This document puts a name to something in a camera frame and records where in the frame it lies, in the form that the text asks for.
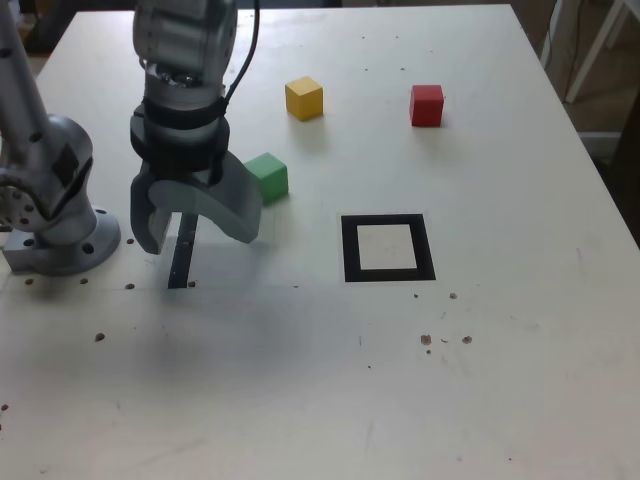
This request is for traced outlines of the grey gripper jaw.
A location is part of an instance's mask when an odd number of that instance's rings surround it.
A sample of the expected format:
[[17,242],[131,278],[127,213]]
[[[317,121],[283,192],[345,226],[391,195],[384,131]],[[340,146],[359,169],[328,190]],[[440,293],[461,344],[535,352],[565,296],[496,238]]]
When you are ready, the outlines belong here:
[[172,215],[167,185],[147,162],[142,162],[131,183],[131,229],[143,250],[152,255],[161,253]]
[[249,244],[258,236],[263,205],[257,180],[229,151],[221,166],[222,178],[215,185],[207,183],[208,171],[188,173],[156,180],[149,199],[158,210],[203,216],[228,237]]

